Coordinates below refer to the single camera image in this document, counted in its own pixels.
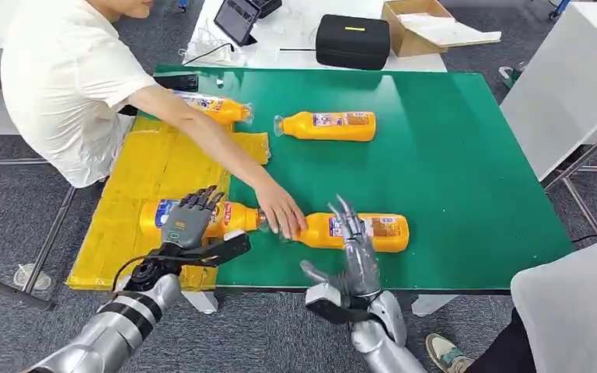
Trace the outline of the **person's hand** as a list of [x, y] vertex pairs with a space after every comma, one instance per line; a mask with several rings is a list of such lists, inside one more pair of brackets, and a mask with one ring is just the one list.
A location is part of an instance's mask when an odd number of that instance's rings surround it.
[[273, 179], [266, 178], [256, 183], [253, 190], [273, 233], [296, 240], [307, 228], [305, 215], [294, 199]]

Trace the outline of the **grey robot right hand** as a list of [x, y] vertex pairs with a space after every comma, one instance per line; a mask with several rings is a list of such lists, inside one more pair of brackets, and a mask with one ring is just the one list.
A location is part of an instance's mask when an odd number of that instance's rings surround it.
[[364, 222], [354, 208], [340, 196], [340, 206], [328, 204], [340, 223], [344, 244], [344, 269], [337, 275], [327, 274], [314, 267], [308, 260], [300, 262], [304, 275], [313, 283], [327, 283], [342, 294], [360, 298], [372, 298], [381, 291], [378, 260], [372, 242], [366, 234]]

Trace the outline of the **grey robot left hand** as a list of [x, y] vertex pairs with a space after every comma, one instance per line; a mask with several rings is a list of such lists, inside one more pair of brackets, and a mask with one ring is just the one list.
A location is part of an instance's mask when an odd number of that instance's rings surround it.
[[198, 247], [211, 221], [213, 210], [224, 196], [214, 193], [216, 185], [201, 188], [184, 196], [173, 207], [161, 228], [161, 243], [173, 244], [184, 249]]

